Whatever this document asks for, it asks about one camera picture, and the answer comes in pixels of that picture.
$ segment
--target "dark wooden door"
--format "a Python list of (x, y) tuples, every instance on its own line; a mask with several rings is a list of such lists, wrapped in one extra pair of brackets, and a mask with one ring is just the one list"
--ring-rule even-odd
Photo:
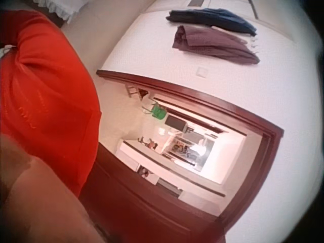
[(217, 217), (150, 184), (102, 144), (80, 199), (93, 220), (122, 242), (225, 242)]

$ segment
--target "person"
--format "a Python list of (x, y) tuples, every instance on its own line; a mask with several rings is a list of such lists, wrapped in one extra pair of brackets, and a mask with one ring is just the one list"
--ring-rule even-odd
[(38, 12), (1, 11), (0, 132), (44, 161), (78, 196), (94, 164), (101, 111), (63, 33)]
[(7, 136), (0, 145), (0, 242), (114, 242), (46, 163)]

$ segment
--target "blue folded clothing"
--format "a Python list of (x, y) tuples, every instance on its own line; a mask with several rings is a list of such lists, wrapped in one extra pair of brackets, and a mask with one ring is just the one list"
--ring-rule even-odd
[(217, 26), (238, 33), (256, 35), (256, 28), (245, 19), (225, 9), (171, 10), (167, 20)]

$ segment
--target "purple folded clothing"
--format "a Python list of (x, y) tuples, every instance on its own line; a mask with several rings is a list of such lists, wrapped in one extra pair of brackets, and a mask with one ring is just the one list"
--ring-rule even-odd
[(179, 26), (173, 48), (218, 57), (239, 64), (257, 64), (260, 59), (247, 47), (247, 42), (211, 28)]

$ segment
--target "skin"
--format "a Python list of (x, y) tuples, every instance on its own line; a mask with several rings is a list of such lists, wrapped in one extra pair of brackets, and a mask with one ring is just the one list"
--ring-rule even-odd
[(52, 169), (8, 137), (0, 138), (0, 241), (104, 243), (85, 208)]

